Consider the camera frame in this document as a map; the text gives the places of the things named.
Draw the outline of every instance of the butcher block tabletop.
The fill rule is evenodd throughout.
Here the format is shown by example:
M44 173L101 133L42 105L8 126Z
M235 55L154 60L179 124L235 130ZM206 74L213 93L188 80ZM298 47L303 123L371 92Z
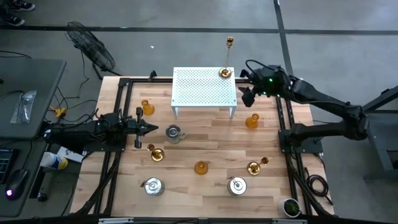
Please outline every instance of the butcher block tabletop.
M98 114L113 112L120 77L104 77L98 97ZM121 100L124 105L126 88ZM242 93L236 89L238 107L229 119L227 108L181 108L174 119L170 107L171 83L136 83L132 87L129 114L136 117L136 107L141 100L149 100L155 113L142 118L157 125L158 130L142 139L142 149L134 148L135 136L127 138L122 153L116 183L113 217L230 217L230 218L278 218L277 204L290 198L289 179L285 156L280 152L277 132L280 129L275 98L256 97L251 108L245 107ZM308 105L292 103L296 123L312 125ZM260 115L255 130L245 126L245 120L253 113ZM165 129L177 124L187 136L178 144L171 144ZM147 151L147 145L164 150L164 159L155 162ZM257 176L251 176L246 166L269 160ZM100 180L103 152L89 155L81 166L70 212L79 210L89 199ZM321 160L312 154L302 154L303 164L310 174L326 178ZM209 170L198 175L193 170L198 161L206 161ZM156 177L164 182L165 191L160 196L147 195L140 187L144 180ZM228 177L242 177L248 186L243 195L232 196L227 190ZM304 212L302 191L298 200ZM106 205L108 188L104 191ZM325 198L317 197L327 211L333 207Z

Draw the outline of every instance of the white metal stand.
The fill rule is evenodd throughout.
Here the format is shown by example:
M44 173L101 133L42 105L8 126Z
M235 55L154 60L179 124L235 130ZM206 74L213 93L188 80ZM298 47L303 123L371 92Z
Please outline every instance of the white metal stand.
M234 68L232 75L221 78L221 67L175 67L171 107L174 117L178 118L178 109L183 107L229 108L232 119L237 107Z

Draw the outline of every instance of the small potted plant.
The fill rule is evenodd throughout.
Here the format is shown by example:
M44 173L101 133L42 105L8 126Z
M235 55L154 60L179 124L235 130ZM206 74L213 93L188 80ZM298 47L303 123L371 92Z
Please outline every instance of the small potted plant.
M280 214L287 218L296 218L301 213L300 204L292 198L281 200L278 209Z

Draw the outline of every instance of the desk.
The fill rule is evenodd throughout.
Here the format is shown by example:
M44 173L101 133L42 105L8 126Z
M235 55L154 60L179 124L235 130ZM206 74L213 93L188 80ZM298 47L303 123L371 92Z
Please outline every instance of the desk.
M66 62L63 60L0 59L0 79L4 80L0 85L0 94L15 90L37 91L28 124L10 123L20 93L13 93L0 99L0 138L36 137L65 66Z
M97 104L99 114L113 112L119 79L104 77ZM142 149L134 148L135 136L128 137L119 166L112 216L279 217L277 203L290 197L290 189L285 157L280 152L277 139L279 120L275 99L257 97L255 104L247 108L241 101L242 93L238 89L236 91L238 107L232 120L228 109L219 108L182 108L178 120L174 120L170 107L171 84L134 84L129 114L135 114L141 100L147 99L155 106L155 113L143 118L158 125L159 129L142 138ZM308 105L293 103L293 110L297 122L312 124ZM256 130L247 129L244 125L246 118L253 113L261 117ZM170 124L179 125L188 134L179 144L166 140L165 129ZM150 152L145 149L149 143L164 149L164 160L154 162L150 158ZM268 165L258 176L250 176L246 171L247 164L259 161L263 156L268 157ZM103 157L103 152L94 152L84 160L71 212L81 208L98 186ZM317 157L309 154L302 157L311 174L325 177ZM206 175L197 175L193 170L199 160L209 163ZM248 189L243 195L234 197L228 193L227 177L231 176L246 180ZM161 196L146 195L140 188L141 182L149 177L164 181L165 192ZM104 193L102 209L108 190ZM326 199L318 199L326 210L333 213L333 207Z
M0 145L7 143L9 141L0 141ZM17 159L15 160L14 165L12 166L11 172L15 170L21 169L24 165L25 160L29 154L29 158L27 159L25 169L28 170L29 176L25 183L25 191L22 196L15 200L9 201L4 195L6 191L6 185L0 185L0 217L17 217L22 208L25 205L25 201L30 194L30 188L35 179L37 170L39 169L40 161L42 160L43 153L47 147L47 143L44 140L37 139L32 140L32 152L30 151L30 141L19 141L13 144L7 144L4 148L6 149L18 149L19 153Z
M6 199L4 195L6 186L5 184L0 185L0 217L18 216L22 211L26 198L30 194L40 161L47 147L44 140L35 139L32 140L31 149L30 140L35 138L39 132L39 128L42 125L55 90L58 87L65 66L66 62L63 60L0 59L0 79L4 80L4 84L0 85L0 94L13 90L37 90L29 124L10 123L15 105L19 99L18 93L0 99L0 146L10 141L18 141L14 144L6 144L4 146L6 149L19 150L11 172L21 169L26 159L27 164L25 168L29 172L25 183L25 191L15 201Z

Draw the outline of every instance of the keyboard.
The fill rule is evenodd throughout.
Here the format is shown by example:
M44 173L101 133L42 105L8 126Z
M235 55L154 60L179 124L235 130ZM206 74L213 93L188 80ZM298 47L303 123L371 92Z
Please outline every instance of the keyboard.
M5 184L17 157L16 149L0 149L0 184Z

